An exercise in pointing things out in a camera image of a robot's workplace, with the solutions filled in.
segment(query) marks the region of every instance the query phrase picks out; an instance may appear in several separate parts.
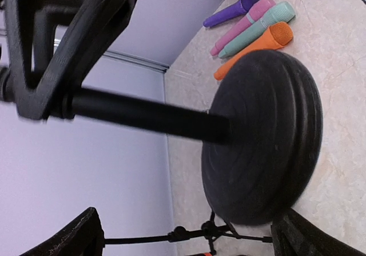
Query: white wall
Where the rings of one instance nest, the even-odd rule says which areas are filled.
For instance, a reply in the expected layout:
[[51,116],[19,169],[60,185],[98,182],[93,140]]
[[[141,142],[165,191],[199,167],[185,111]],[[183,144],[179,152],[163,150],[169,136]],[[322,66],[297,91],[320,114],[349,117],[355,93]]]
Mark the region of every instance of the white wall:
[[[163,101],[162,78],[102,58],[86,84]],[[89,206],[97,208],[106,238],[173,230],[165,135],[83,118],[35,123],[19,119],[15,106],[0,104],[0,138],[0,255],[36,246]],[[170,243],[104,251],[174,254]]]

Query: beige floor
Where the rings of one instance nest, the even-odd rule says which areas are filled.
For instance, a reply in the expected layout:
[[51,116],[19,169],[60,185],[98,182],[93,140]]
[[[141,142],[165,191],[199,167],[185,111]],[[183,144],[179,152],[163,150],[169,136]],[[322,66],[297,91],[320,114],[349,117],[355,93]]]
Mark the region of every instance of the beige floor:
[[[237,0],[225,0],[223,8]],[[366,5],[361,0],[286,0],[297,12],[295,40],[284,49],[313,74],[324,109],[324,138],[312,180],[295,209],[328,234],[366,253]],[[221,61],[209,50],[235,21],[201,29],[166,73],[169,103],[208,109]],[[174,220],[197,229],[210,213],[201,183],[201,143],[169,138]],[[240,233],[269,234],[269,226]],[[273,255],[272,245],[222,238],[219,255]],[[204,239],[178,254],[207,251]]]

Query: microphone grille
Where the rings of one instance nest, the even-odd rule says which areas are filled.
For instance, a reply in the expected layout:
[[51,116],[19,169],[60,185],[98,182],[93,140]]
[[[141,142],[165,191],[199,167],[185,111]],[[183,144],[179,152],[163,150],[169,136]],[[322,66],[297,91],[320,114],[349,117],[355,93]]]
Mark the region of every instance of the microphone grille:
[[293,39],[291,27],[285,22],[275,23],[269,27],[273,39],[281,46],[287,45]]
[[278,5],[271,8],[270,13],[276,22],[289,22],[295,17],[293,7],[286,1],[280,2]]

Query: black weighted base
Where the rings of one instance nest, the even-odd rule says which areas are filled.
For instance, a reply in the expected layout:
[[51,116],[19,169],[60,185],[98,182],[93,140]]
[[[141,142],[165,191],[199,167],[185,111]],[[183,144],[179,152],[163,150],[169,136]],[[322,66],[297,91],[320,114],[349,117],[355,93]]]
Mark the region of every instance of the black weighted base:
[[213,211],[259,225],[288,210],[315,168],[320,96],[307,68],[272,50],[242,57],[222,81],[210,114],[232,119],[232,142],[204,142],[202,177]]

